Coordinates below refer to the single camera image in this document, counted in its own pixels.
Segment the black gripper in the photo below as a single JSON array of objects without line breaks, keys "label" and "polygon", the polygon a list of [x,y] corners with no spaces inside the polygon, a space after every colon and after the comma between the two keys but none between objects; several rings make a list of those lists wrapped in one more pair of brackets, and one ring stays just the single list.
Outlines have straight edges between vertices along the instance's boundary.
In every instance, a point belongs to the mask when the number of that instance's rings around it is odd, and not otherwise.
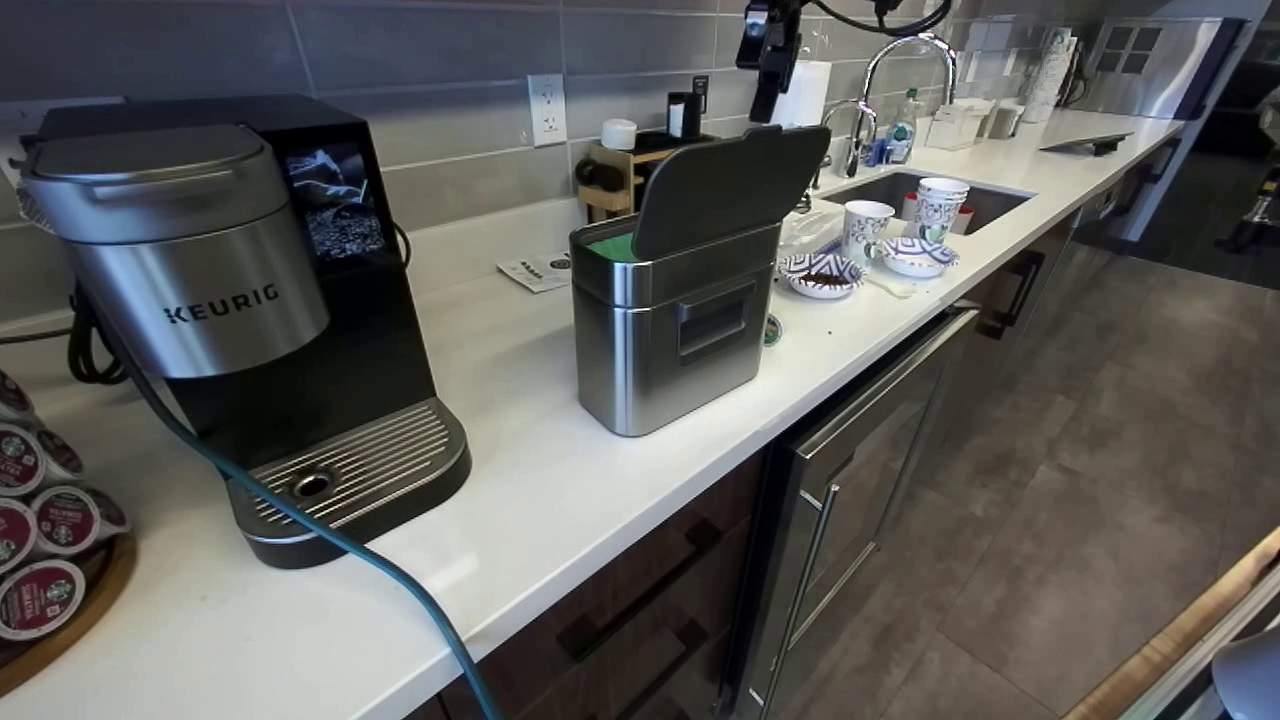
[{"label": "black gripper", "polygon": [[756,73],[756,92],[748,119],[769,124],[777,95],[785,92],[785,74],[800,52],[800,7],[805,0],[748,0],[740,20],[737,63]]}]

